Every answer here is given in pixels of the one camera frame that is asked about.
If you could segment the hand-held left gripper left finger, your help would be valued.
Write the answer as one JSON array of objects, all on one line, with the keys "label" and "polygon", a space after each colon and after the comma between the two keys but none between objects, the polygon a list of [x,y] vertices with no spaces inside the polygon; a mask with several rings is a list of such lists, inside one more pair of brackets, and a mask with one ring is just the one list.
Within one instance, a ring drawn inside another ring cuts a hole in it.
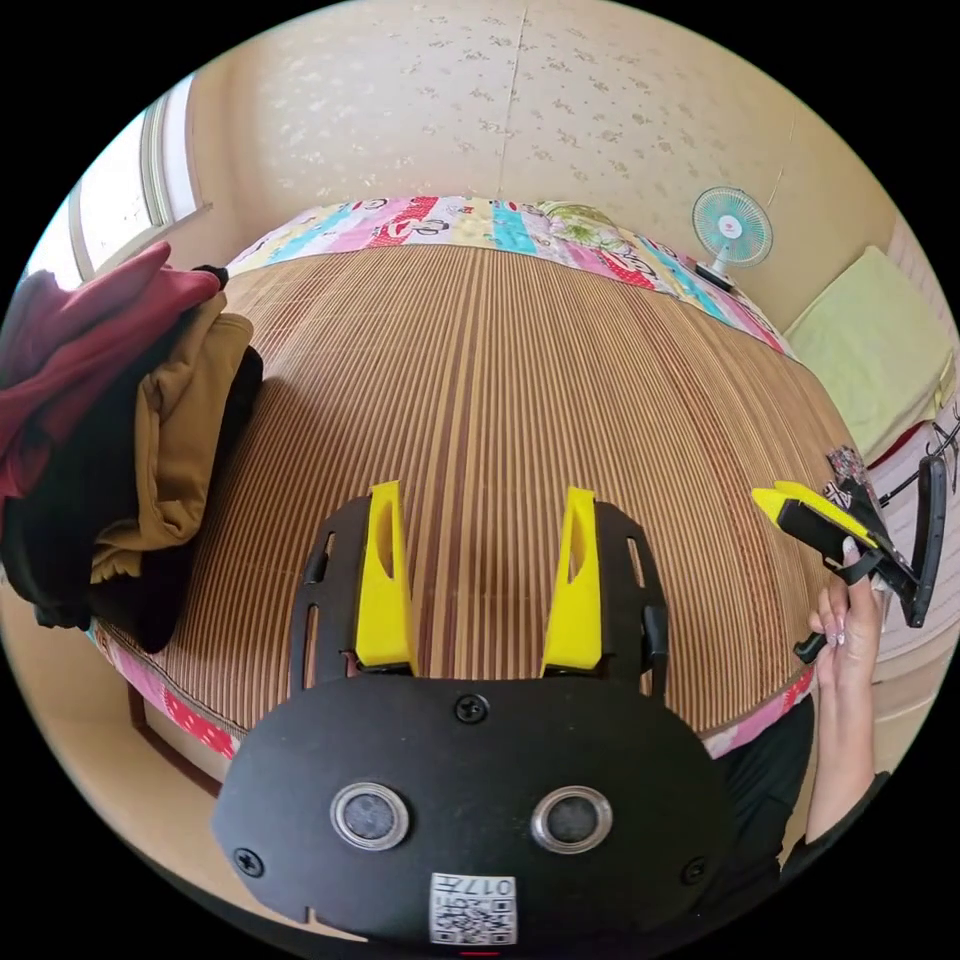
[{"label": "hand-held left gripper left finger", "polygon": [[414,668],[412,597],[397,481],[370,490],[354,650],[365,670]]}]

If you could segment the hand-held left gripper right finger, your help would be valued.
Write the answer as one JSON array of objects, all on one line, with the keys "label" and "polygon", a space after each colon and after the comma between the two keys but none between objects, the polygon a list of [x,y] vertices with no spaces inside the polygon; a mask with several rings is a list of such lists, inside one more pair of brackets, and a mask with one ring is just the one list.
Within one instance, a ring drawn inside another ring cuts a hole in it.
[{"label": "hand-held left gripper right finger", "polygon": [[603,655],[595,495],[567,491],[541,667],[594,669]]}]

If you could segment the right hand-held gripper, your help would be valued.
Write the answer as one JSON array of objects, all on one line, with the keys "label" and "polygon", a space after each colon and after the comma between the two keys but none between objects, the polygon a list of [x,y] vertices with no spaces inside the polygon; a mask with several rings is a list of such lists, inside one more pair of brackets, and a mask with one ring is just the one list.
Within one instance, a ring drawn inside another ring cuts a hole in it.
[{"label": "right hand-held gripper", "polygon": [[914,626],[914,571],[894,545],[880,510],[865,486],[854,479],[828,485],[818,493],[795,481],[776,481],[773,488],[754,488],[759,510],[783,533],[819,553],[823,565],[845,583],[844,542],[857,546],[860,565],[875,590],[895,596],[907,627]]}]

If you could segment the person's right hand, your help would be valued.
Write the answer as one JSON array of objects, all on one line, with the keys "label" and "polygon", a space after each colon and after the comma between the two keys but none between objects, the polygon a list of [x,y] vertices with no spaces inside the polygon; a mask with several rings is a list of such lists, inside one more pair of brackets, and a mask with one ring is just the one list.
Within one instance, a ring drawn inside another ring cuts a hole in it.
[{"label": "person's right hand", "polygon": [[868,575],[849,583],[842,575],[861,559],[853,538],[843,543],[841,569],[821,590],[809,626],[825,637],[815,671],[823,690],[862,691],[872,682],[883,628],[883,595]]}]

